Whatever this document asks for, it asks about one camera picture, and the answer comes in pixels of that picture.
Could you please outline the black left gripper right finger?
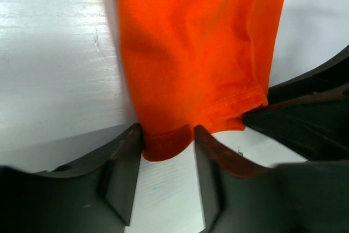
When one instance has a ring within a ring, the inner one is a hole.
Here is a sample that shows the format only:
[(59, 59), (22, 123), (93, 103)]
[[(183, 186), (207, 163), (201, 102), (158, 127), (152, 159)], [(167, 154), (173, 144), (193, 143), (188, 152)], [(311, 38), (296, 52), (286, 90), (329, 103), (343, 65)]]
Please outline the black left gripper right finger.
[(348, 161), (267, 168), (194, 137), (205, 232), (348, 232)]

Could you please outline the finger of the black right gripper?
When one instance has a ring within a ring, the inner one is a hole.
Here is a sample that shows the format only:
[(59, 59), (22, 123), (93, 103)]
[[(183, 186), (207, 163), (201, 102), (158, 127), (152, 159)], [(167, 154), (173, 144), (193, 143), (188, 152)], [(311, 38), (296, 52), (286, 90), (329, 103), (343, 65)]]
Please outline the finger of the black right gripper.
[(348, 105), (268, 107), (246, 114), (243, 123), (307, 160), (348, 160)]
[(269, 88), (268, 102), (276, 104), (325, 92), (348, 83), (348, 47), (320, 66)]

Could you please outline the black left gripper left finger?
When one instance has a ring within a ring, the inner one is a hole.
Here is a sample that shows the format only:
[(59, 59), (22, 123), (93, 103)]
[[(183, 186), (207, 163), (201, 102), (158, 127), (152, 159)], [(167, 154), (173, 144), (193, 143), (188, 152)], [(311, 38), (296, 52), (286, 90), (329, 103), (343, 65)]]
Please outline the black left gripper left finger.
[(130, 225), (142, 128), (52, 171), (1, 167), (1, 232), (123, 232)]

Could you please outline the orange t shirt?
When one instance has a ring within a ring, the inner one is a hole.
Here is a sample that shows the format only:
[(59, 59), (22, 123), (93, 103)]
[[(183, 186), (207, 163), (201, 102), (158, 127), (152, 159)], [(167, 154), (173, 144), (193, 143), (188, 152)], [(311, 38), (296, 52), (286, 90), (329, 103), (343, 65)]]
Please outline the orange t shirt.
[(284, 0), (117, 0), (121, 55), (146, 160), (180, 154), (194, 128), (243, 130), (268, 104)]

